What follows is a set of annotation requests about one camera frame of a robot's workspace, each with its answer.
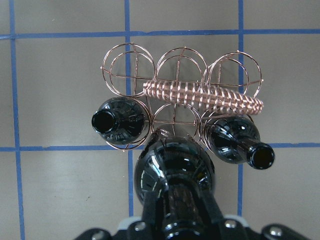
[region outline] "dark glass bottle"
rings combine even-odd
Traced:
[[[157,197],[161,239],[207,239],[208,216],[200,199],[213,197],[214,172],[209,155],[191,137],[174,136],[169,128],[152,133],[135,166],[134,186],[142,204],[149,204],[150,193]],[[215,217],[222,215],[218,211]]]
[[[105,101],[92,116],[92,126],[110,144],[133,143],[141,134],[145,115],[134,99],[118,96]]]
[[[254,169],[267,169],[275,160],[272,147],[260,141],[255,124],[243,116],[223,117],[205,127],[211,150],[232,164],[247,162]]]

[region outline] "gray floor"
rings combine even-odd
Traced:
[[[211,154],[216,200],[258,232],[281,223],[318,239],[319,12],[313,0],[0,1],[0,239],[72,239],[90,227],[114,234],[141,214],[131,195],[141,150],[104,148],[91,127],[114,96],[103,58],[125,41],[155,61],[184,46],[207,63],[242,47],[255,57],[265,107],[254,121],[276,161],[239,175]]]

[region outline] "silver bolt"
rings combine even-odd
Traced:
[[[103,231],[99,231],[92,235],[91,240],[102,240],[105,236],[105,233]]]
[[[136,231],[142,231],[146,228],[146,223],[144,221],[138,222],[135,226],[134,226],[134,230]]]
[[[234,229],[237,226],[237,222],[232,219],[228,219],[225,221],[224,225],[229,229]]]
[[[270,228],[270,234],[273,235],[273,236],[280,237],[282,235],[282,230],[279,227],[272,226]]]

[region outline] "metal wire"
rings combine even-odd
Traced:
[[[131,61],[131,65],[127,66],[134,69],[132,71],[133,75],[113,73],[116,62],[126,55],[134,55],[134,61]],[[240,55],[253,62],[258,73],[256,80],[249,78],[245,65],[236,59]],[[141,62],[141,59],[147,60],[144,61],[147,62],[147,66]],[[198,70],[199,75],[193,81],[181,79],[181,65],[184,63],[181,62],[182,59],[195,66]],[[175,77],[173,79],[161,77],[161,69],[172,61],[176,61]],[[243,70],[246,83],[222,83],[223,65],[227,62],[237,64]],[[130,150],[142,145],[150,132],[155,130],[155,125],[157,124],[193,126],[195,128],[193,138],[197,142],[201,140],[208,147],[204,129],[211,121],[223,116],[258,114],[264,106],[263,102],[256,98],[264,81],[260,66],[252,56],[241,51],[227,53],[208,66],[204,57],[196,50],[186,46],[178,47],[167,51],[155,64],[152,55],[144,47],[135,43],[123,43],[114,46],[106,53],[101,69],[103,79],[111,92],[119,96],[134,98],[142,106],[147,116],[148,129],[146,134],[139,140],[125,147],[107,142],[110,146],[119,150]],[[138,69],[150,70],[151,74],[149,76],[141,76],[138,74]],[[217,78],[215,79],[213,72],[216,69]],[[123,84],[126,84],[127,79],[133,81],[132,95],[126,95],[115,86],[115,81],[123,81]],[[138,81],[143,83],[142,91],[137,90]],[[257,85],[257,88],[251,97],[247,95],[247,92],[252,85]],[[243,87],[243,93],[231,90],[229,89],[230,87]],[[166,103],[153,111],[152,108],[159,105],[159,100]],[[177,120],[177,108],[180,111],[191,111],[193,119]],[[158,119],[160,112],[169,109],[172,111],[172,119]]]

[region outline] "bottle mouth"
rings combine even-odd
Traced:
[[[115,115],[106,109],[97,111],[91,120],[93,128],[101,134],[110,132],[115,127],[115,123]]]
[[[268,169],[275,161],[275,152],[269,146],[259,146],[250,158],[250,165],[259,170]]]

